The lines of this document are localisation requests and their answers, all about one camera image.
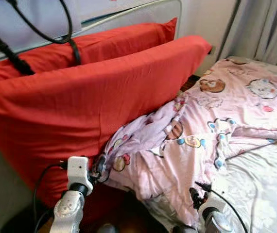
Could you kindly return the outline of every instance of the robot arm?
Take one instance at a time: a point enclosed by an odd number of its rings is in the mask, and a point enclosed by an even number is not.
[[[77,233],[83,218],[85,197],[90,195],[93,185],[88,179],[88,159],[70,157],[67,176],[68,191],[54,207],[54,221],[50,233]]]

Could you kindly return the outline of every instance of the gray curtain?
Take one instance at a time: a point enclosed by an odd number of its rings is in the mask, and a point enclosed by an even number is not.
[[[241,0],[220,59],[230,55],[277,65],[277,0]]]

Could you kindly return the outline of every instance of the blanket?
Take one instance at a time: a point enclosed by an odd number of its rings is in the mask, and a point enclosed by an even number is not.
[[[277,75],[220,60],[175,100],[121,127],[101,155],[100,180],[158,201],[170,221],[191,226],[194,182],[211,183],[227,158],[274,142]]]

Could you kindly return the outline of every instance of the cartoon print blanket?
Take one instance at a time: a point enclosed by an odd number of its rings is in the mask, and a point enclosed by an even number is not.
[[[170,221],[194,225],[189,188],[210,183],[226,158],[277,141],[277,75],[217,62],[191,89],[120,128],[100,158],[102,182],[160,199]]]

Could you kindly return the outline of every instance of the red pillow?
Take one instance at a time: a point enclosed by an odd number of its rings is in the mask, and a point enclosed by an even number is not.
[[[0,150],[33,187],[47,165],[99,154],[120,126],[171,100],[210,49],[189,36],[111,60],[0,80]],[[51,169],[39,197],[52,206],[66,184],[66,172]]]
[[[74,38],[82,64],[100,62],[149,49],[174,39],[177,18],[168,23],[143,23]],[[35,73],[75,66],[69,43],[50,44],[19,55]],[[0,62],[0,80],[20,77],[8,60]]]

